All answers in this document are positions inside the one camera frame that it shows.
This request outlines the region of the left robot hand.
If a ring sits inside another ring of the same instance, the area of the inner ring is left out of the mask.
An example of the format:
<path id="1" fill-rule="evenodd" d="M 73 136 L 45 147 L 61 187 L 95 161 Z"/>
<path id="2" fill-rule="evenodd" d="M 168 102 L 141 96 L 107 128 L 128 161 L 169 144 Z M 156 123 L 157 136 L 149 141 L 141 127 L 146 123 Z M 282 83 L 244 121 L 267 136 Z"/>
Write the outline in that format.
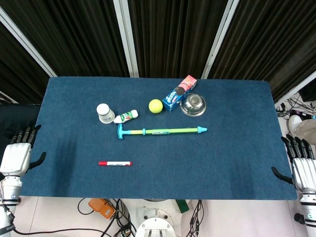
<path id="1" fill-rule="evenodd" d="M 21 177 L 39 165 L 45 158 L 46 152 L 42 152 L 40 158 L 31 162 L 31 152 L 41 125 L 27 126 L 14 134 L 9 145 L 6 146 L 2 157 L 0 172 L 4 176 Z"/>

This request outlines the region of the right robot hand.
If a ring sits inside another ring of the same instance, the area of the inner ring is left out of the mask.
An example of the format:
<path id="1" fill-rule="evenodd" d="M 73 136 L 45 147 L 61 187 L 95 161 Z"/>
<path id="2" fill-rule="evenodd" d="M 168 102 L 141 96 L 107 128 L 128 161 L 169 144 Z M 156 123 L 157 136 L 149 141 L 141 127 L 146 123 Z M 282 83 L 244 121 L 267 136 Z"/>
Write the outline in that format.
<path id="1" fill-rule="evenodd" d="M 286 146 L 290 159 L 292 176 L 282 175 L 275 167 L 271 170 L 278 179 L 294 185 L 302 194 L 314 194 L 316 192 L 316 157 L 310 143 L 305 139 L 292 137 L 287 134 L 281 137 Z"/>

